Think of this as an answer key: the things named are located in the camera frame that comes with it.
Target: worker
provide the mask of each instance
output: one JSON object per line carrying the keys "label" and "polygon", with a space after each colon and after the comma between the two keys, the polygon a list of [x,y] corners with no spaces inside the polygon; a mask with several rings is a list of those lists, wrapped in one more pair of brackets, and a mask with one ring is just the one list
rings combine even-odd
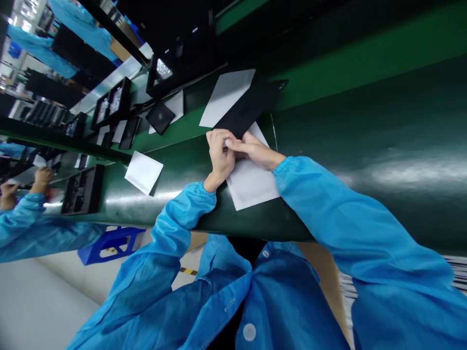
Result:
{"label": "worker", "polygon": [[292,242],[263,242],[252,262],[239,253],[246,244],[211,234],[196,281],[172,291],[190,230],[216,206],[234,152],[272,171],[282,199],[353,277],[357,349],[467,349],[467,298],[452,286],[451,267],[382,204],[248,132],[235,140],[214,130],[207,139],[213,171],[167,203],[154,241],[122,264],[107,300],[68,349],[349,349],[315,271]]}
{"label": "worker", "polygon": [[94,17],[77,1],[49,0],[55,17],[97,52],[115,61],[117,55],[110,49],[112,36],[105,28],[99,28]]}
{"label": "worker", "polygon": [[0,186],[0,263],[76,250],[95,243],[106,225],[44,217],[44,203],[53,172],[39,168],[34,184],[18,203],[18,185]]}
{"label": "worker", "polygon": [[78,69],[75,66],[52,51],[53,39],[30,34],[12,24],[8,24],[7,35],[12,41],[20,45],[23,50],[46,66],[49,66],[65,79],[71,79],[78,73]]}

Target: black box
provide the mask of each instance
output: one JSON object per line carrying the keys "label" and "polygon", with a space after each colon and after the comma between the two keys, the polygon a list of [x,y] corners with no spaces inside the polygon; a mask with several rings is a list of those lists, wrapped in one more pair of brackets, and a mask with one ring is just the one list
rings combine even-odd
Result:
{"label": "black box", "polygon": [[70,177],[63,199],[62,215],[97,212],[103,179],[104,165],[96,165]]}
{"label": "black box", "polygon": [[[109,125],[114,122],[118,122],[128,117],[130,111],[130,102],[131,102],[131,80],[128,78],[124,78],[121,80],[117,85],[115,85],[107,94],[102,96],[96,103],[96,109],[94,111],[94,116],[92,118],[91,129],[96,131],[99,130],[102,126]],[[115,93],[117,92],[118,88],[122,89],[122,95],[120,97],[120,104],[118,109],[111,113],[110,112],[110,105],[112,104],[113,98]],[[107,98],[107,108],[102,120],[98,121],[99,111],[101,108],[101,104]]]}
{"label": "black box", "polygon": [[65,124],[63,127],[63,133],[70,137],[82,138],[84,135],[84,129],[86,128],[87,118],[88,115],[86,113],[78,113],[78,115]]}

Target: light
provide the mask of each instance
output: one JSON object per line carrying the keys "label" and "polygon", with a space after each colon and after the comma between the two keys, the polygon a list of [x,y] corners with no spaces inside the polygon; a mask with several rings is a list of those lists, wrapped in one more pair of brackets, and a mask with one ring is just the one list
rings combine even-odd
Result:
{"label": "light", "polygon": [[164,80],[173,75],[172,71],[161,61],[160,58],[157,60],[156,70]]}

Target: green workbench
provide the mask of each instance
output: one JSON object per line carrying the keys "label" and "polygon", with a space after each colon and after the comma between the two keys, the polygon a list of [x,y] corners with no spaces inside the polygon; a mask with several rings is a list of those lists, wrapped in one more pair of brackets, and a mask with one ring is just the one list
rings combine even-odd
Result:
{"label": "green workbench", "polygon": [[[198,124],[218,75],[256,68],[254,81],[289,80],[276,110],[258,120],[272,148],[312,157],[351,188],[380,200],[422,245],[465,255],[467,3],[431,8],[330,47],[323,33],[337,37],[337,22],[344,32],[353,24],[340,21],[345,11],[325,15],[262,55],[234,62],[186,88],[185,115],[163,136],[149,135],[143,127],[129,151],[164,164],[151,195],[124,179],[124,165],[105,162],[99,212],[74,219],[153,225],[167,201],[211,171],[204,136],[209,129]],[[65,181],[54,187],[63,192]],[[277,241],[312,239],[281,198],[235,211],[225,184],[217,193],[215,210],[200,219],[196,230]],[[59,202],[58,195],[48,213],[59,213]]]}

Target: black card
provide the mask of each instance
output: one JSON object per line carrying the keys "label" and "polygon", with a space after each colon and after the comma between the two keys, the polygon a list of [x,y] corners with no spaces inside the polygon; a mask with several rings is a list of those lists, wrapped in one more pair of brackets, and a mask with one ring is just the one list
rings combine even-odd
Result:
{"label": "black card", "polygon": [[140,117],[133,117],[126,122],[122,140],[120,141],[119,149],[131,149],[133,139],[135,138],[136,130],[140,123]]}
{"label": "black card", "polygon": [[162,102],[155,105],[147,114],[146,119],[159,135],[162,135],[175,118],[174,112],[168,109]]}
{"label": "black card", "polygon": [[241,140],[261,113],[274,108],[279,92],[287,83],[288,80],[280,80],[250,87],[213,129],[227,129]]}

